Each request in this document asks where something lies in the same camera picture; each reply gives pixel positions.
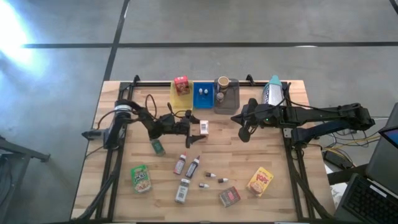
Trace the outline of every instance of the cereal box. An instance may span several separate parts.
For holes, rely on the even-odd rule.
[[[148,168],[145,165],[139,165],[131,169],[131,179],[134,191],[137,194],[144,193],[151,188]]]
[[[271,182],[273,178],[274,175],[272,175],[264,168],[260,167],[253,175],[246,188],[255,196],[261,197],[261,195],[268,187],[269,182]]]

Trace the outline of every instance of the yellow box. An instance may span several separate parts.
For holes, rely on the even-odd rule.
[[[188,81],[189,84],[189,94],[179,96],[175,89],[174,82],[170,85],[170,104],[172,105],[173,112],[179,110],[192,110],[193,108],[193,81]]]
[[[253,175],[246,188],[255,196],[261,197],[273,178],[274,175],[260,167]]]

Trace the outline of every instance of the red box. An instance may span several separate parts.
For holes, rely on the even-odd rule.
[[[174,85],[179,96],[189,94],[189,83],[186,75],[174,78]]]

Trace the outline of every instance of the yellow bin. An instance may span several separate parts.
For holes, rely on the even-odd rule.
[[[193,108],[193,81],[188,81],[189,94],[179,96],[175,89],[174,82],[170,85],[170,104],[172,105],[173,112],[176,113],[180,110],[192,110]]]

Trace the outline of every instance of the concrete floor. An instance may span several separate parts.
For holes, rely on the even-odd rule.
[[[111,51],[10,47],[112,43],[122,5],[0,0],[0,134],[52,155],[49,163],[30,163],[8,223],[69,219],[87,146],[80,133],[93,122]],[[397,41],[397,21],[388,0],[132,0],[120,42]],[[263,80],[278,74],[305,80],[313,106],[360,102],[373,116],[388,116],[398,101],[397,58],[398,47],[118,49],[110,79],[243,79],[250,73]],[[376,121],[367,133],[385,122]],[[345,149],[365,164],[374,144]]]

